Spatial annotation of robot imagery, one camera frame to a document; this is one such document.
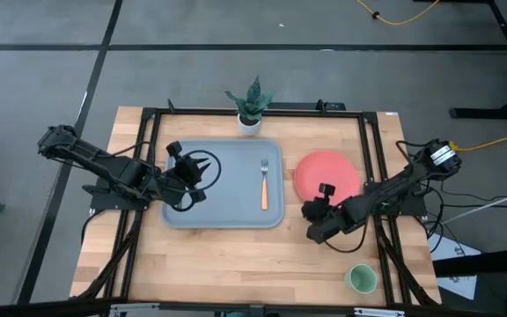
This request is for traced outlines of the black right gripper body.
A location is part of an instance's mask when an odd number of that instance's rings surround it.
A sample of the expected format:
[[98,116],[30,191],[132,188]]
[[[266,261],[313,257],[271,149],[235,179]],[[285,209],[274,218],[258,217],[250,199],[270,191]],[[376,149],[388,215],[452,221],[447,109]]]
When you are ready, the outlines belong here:
[[327,241],[346,227],[341,212],[329,204],[328,198],[316,197],[313,201],[306,201],[301,211],[303,217],[311,223],[306,237],[316,243]]

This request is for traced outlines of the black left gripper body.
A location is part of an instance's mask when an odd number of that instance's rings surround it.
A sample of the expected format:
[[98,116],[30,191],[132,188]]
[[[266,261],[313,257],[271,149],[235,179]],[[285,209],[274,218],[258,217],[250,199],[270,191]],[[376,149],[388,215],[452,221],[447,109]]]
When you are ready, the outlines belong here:
[[180,197],[190,194],[193,203],[203,202],[206,199],[204,190],[196,185],[202,181],[199,168],[206,165],[205,161],[197,165],[189,154],[180,155],[179,159],[170,158],[174,160],[174,166],[167,171],[166,190]]

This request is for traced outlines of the pink round plate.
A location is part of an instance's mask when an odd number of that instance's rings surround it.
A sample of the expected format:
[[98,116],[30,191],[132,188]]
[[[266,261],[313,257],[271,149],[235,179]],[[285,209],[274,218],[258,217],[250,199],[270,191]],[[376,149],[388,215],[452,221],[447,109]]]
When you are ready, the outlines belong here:
[[354,165],[336,151],[314,151],[303,157],[293,174],[294,188],[299,198],[311,201],[322,197],[321,183],[335,187],[331,204],[360,193],[359,173]]

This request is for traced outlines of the orange handled fork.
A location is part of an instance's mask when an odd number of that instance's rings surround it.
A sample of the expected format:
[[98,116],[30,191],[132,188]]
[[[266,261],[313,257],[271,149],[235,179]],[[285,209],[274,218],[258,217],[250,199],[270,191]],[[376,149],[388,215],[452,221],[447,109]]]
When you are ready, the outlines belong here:
[[261,209],[268,209],[268,184],[267,184],[267,172],[268,172],[268,160],[264,158],[261,161],[261,174],[262,174],[262,184],[261,184]]

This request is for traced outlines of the pale green cup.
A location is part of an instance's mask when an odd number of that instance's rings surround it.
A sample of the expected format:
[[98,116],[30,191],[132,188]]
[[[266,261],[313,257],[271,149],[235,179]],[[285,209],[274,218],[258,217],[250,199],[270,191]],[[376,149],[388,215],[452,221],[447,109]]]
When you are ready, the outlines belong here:
[[362,294],[374,292],[378,285],[376,272],[367,264],[357,264],[353,266],[345,275],[346,285]]

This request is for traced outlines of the grey plastic tray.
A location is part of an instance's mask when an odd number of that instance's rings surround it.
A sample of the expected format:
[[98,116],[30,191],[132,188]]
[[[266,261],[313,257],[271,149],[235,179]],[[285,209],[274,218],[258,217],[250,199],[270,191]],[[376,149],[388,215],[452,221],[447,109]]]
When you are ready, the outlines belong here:
[[[200,188],[207,199],[190,210],[178,212],[162,206],[166,225],[177,229],[266,229],[279,225],[284,218],[283,162],[279,144],[270,139],[187,139],[182,151],[210,151],[210,167],[202,175]],[[268,160],[268,209],[261,209],[261,161]]]

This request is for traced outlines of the white plant pot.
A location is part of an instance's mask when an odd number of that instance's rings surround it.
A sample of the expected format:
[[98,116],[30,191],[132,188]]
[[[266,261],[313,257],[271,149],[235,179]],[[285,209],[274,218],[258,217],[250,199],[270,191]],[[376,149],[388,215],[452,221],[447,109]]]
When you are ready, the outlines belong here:
[[245,136],[257,136],[261,132],[261,120],[249,120],[238,114],[239,131]]

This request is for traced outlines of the green snake plant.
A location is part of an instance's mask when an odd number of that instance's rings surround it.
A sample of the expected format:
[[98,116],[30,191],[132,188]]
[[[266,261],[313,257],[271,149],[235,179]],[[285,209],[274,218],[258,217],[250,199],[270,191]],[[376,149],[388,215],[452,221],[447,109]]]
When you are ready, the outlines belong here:
[[249,120],[261,120],[263,111],[272,102],[274,97],[272,92],[261,91],[259,77],[256,77],[249,85],[244,99],[236,97],[230,91],[225,91],[224,94],[236,104],[237,114],[241,114]]

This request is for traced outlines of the white paper sheet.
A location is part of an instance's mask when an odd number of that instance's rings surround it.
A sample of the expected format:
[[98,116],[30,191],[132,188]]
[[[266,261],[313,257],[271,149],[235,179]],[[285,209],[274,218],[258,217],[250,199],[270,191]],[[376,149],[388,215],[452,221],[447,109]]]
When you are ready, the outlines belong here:
[[[460,245],[456,241],[447,239],[434,233],[428,238],[431,258],[433,261],[463,257],[466,255],[478,255],[481,251]],[[438,277],[437,286],[446,291],[460,295],[465,299],[474,299],[477,284],[477,276],[450,276]]]

